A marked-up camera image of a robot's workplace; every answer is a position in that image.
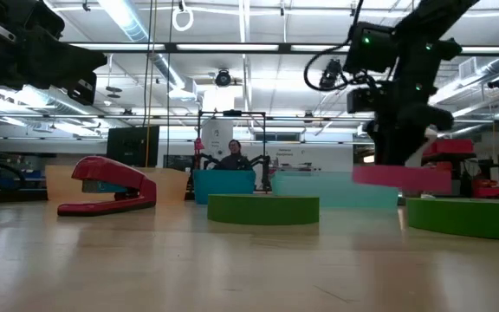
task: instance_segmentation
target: security camera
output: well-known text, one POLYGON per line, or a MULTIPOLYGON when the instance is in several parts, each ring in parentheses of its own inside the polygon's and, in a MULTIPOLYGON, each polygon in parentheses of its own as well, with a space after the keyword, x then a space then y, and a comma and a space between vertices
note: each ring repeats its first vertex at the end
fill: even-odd
POLYGON ((215 83, 218 87, 228 87, 232 77, 227 69, 221 69, 218 71, 217 77, 215 78, 215 83))
POLYGON ((499 88, 499 79, 486 84, 488 88, 499 88))

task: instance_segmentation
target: teal box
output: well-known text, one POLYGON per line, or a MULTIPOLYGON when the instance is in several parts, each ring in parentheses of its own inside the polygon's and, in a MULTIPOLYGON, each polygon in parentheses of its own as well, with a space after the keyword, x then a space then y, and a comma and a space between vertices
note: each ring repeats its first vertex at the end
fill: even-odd
POLYGON ((272 186, 277 196, 319 197, 323 208, 398 207, 397 188, 356 184, 351 172, 276 172, 272 186))
POLYGON ((255 184, 254 171, 194 171, 194 192, 196 203, 199 205, 207 205, 209 195, 253 194, 255 184))

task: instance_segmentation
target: window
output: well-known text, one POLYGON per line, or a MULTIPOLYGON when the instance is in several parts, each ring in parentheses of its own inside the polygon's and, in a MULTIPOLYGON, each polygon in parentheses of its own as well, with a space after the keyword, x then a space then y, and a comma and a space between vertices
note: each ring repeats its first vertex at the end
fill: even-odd
MULTIPOLYGON (((300 133, 267 133, 266 141, 293 142, 300 141, 300 133)), ((256 140, 263 140, 263 133, 256 133, 256 140)))

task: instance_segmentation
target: wooden floor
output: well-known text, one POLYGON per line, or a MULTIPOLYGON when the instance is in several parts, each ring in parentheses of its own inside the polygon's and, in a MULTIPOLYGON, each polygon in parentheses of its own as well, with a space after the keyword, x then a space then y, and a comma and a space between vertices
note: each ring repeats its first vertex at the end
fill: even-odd
POLYGON ((193 205, 0 213, 0 311, 499 311, 499 241, 401 230, 395 211, 279 227, 209 222, 193 205))

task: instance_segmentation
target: person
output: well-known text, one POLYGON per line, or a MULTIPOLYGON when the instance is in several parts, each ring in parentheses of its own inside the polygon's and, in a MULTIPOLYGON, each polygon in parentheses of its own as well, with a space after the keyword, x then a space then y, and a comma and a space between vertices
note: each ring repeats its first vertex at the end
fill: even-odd
POLYGON ((242 145, 238 140, 229 142, 230 155, 220 161, 218 169, 222 170, 238 170, 247 169, 250 162, 242 156, 242 145))

